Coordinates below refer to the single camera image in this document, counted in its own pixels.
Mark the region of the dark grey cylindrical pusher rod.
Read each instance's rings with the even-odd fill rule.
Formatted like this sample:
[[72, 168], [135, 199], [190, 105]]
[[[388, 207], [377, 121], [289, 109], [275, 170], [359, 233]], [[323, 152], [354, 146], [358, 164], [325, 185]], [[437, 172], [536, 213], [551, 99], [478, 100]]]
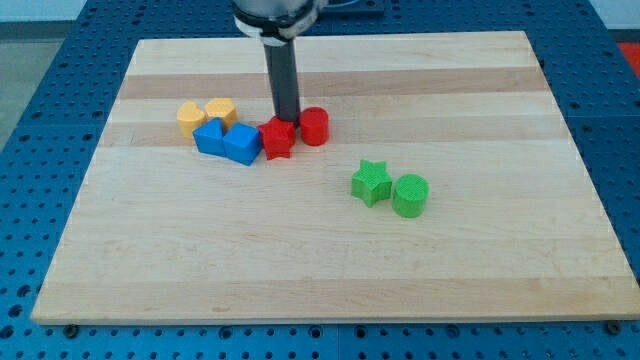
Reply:
[[282, 46], [264, 46], [275, 115], [297, 123], [300, 109], [298, 74], [294, 41]]

